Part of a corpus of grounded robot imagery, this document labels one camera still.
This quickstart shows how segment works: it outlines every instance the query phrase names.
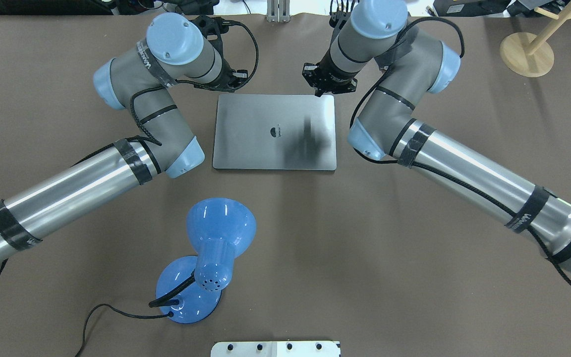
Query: wooden pole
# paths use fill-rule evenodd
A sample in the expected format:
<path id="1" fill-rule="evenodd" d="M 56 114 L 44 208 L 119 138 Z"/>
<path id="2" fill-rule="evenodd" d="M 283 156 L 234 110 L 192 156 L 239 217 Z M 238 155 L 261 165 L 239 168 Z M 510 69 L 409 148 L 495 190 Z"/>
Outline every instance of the wooden pole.
<path id="1" fill-rule="evenodd" d="M 548 24 L 548 26 L 546 26 L 546 28 L 541 31 L 541 34 L 539 34 L 539 36 L 537 36 L 535 39 L 532 40 L 530 46 L 526 48 L 525 54 L 530 56 L 535 52 L 537 52 L 539 47 L 541 47 L 541 45 L 546 43 L 546 41 L 550 38 L 550 36 L 552 36 L 552 34 L 555 33 L 555 31 L 558 30 L 559 27 L 561 27 L 561 25 L 563 25 L 564 22 L 566 22 L 570 18 L 571 18 L 571 1 L 569 4 L 567 4 L 567 6 L 565 6 L 563 11 L 561 11 L 558 14 L 557 20 L 552 20 Z"/>

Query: lamp base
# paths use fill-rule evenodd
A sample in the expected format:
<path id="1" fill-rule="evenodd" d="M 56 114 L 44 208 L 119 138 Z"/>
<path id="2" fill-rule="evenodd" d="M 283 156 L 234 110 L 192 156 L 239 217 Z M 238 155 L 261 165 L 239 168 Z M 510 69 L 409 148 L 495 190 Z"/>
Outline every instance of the lamp base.
<path id="1" fill-rule="evenodd" d="M 170 263 L 158 278 L 156 298 L 160 298 L 184 282 L 191 275 L 196 264 L 197 257 L 195 255 L 182 257 Z M 221 290 L 211 292 L 193 283 L 173 297 L 179 300 L 178 305 L 161 306 L 160 311 L 163 314 L 173 312 L 173 316 L 170 316 L 169 319 L 177 323 L 195 323 L 206 318 L 215 310 L 221 296 Z"/>
<path id="2" fill-rule="evenodd" d="M 555 54 L 548 43 L 543 43 L 534 54 L 525 54 L 536 37 L 528 32 L 517 32 L 501 41 L 499 54 L 508 68 L 525 77 L 541 77 L 552 69 Z"/>

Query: table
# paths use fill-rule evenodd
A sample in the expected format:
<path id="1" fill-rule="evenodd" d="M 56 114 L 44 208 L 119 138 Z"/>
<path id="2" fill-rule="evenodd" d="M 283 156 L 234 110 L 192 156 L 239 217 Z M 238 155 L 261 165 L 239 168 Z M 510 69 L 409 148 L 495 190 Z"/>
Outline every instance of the table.
<path id="1" fill-rule="evenodd" d="M 232 16 L 256 35 L 260 67 L 240 93 L 312 93 L 301 68 L 329 45 L 327 18 Z M 0 198 L 138 133 L 127 111 L 97 97 L 91 76 L 132 50 L 151 16 L 0 17 Z M 537 79 L 499 58 L 501 39 L 545 19 L 456 18 L 467 54 L 449 88 L 415 111 L 442 132 L 571 202 L 571 22 L 549 43 L 556 62 Z M 423 29 L 458 50 L 454 31 Z M 251 68 L 239 28 L 225 56 Z M 250 208 L 257 235 L 209 318 L 170 321 L 95 315 L 84 356 L 207 357 L 216 341 L 333 339 L 345 357 L 571 355 L 571 288 L 538 247 L 402 167 L 370 164 L 346 141 L 355 94 L 336 97 L 335 172 L 218 171 L 211 167 L 217 93 L 171 93 L 206 152 L 176 180 L 157 177 L 10 259 L 0 278 L 0 356 L 74 355 L 96 304 L 155 314 L 159 273 L 193 254 L 184 218 L 225 196 Z"/>

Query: laptop lid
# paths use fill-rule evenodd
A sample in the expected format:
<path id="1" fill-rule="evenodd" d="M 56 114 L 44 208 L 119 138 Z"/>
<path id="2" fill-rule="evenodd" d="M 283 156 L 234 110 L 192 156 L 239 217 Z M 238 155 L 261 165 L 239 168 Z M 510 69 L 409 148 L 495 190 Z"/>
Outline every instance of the laptop lid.
<path id="1" fill-rule="evenodd" d="M 213 167 L 336 170 L 334 97 L 221 94 Z"/>

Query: round wooden base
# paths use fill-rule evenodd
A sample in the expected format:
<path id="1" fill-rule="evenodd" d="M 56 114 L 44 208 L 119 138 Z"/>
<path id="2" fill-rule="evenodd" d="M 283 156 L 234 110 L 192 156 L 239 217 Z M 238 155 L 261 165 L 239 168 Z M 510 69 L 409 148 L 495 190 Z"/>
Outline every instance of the round wooden base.
<path id="1" fill-rule="evenodd" d="M 508 68 L 526 77 L 541 77 L 552 69 L 555 54 L 548 43 L 543 43 L 534 54 L 525 54 L 525 49 L 536 37 L 528 32 L 517 32 L 501 41 L 499 54 Z"/>

